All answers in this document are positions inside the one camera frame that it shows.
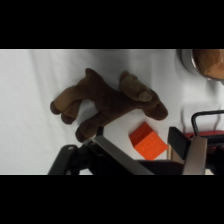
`plush toy leg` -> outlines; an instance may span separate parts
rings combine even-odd
[[[63,91],[54,102],[51,103],[51,111],[53,114],[61,114],[64,112],[74,101],[84,100],[88,97],[86,89],[81,86],[73,86]]]
[[[161,102],[158,103],[157,106],[151,110],[144,110],[144,113],[147,117],[151,117],[158,121],[164,120],[168,116],[168,111]]]
[[[70,125],[76,120],[78,113],[79,113],[79,107],[80,107],[81,103],[82,103],[82,100],[77,100],[77,101],[73,102],[68,107],[68,109],[66,109],[62,113],[61,119],[65,124]]]
[[[79,142],[84,142],[92,138],[98,128],[106,126],[110,121],[106,119],[101,113],[96,114],[90,119],[84,121],[76,131],[76,138]]]

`stuffed animal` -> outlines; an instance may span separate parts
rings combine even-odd
[[[79,142],[92,138],[98,128],[134,110],[141,109],[147,117],[163,120],[168,111],[158,95],[143,85],[138,78],[124,72],[120,78],[122,92],[111,88],[103,78],[92,69],[86,69],[86,77],[76,86],[62,92],[52,103],[53,114],[62,114],[65,124],[72,124],[83,100],[95,103],[98,113],[84,121],[76,131]]]
[[[198,69],[216,79],[224,79],[224,49],[194,49]]]

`orange block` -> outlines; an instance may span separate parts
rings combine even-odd
[[[145,122],[129,138],[135,150],[146,160],[154,160],[168,149],[163,140]]]

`brown plush toy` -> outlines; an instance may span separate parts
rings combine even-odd
[[[98,114],[84,121],[76,131],[79,142],[92,138],[99,127],[134,110],[142,109],[147,117],[163,120],[168,111],[158,95],[138,81],[138,78],[124,72],[120,78],[119,92],[112,89],[103,78],[92,69],[86,69],[86,77],[76,86],[62,92],[51,103],[53,114],[62,114],[65,124],[72,124],[77,116],[82,100],[95,103]]]

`white surface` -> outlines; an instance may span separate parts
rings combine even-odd
[[[83,78],[87,67],[114,88],[120,73],[129,70],[151,86],[169,110],[165,121],[146,118],[136,110],[105,128],[105,137],[132,158],[142,157],[128,134],[143,121],[165,142],[170,126],[191,131],[194,112],[223,108],[224,87],[190,74],[178,55],[177,50],[0,50],[0,174],[47,174],[62,146],[81,145],[74,133],[77,124],[96,113],[93,104],[82,105],[72,126],[52,115],[49,105]],[[210,130],[213,123],[206,119],[203,129]],[[166,153],[159,159],[166,159]]]

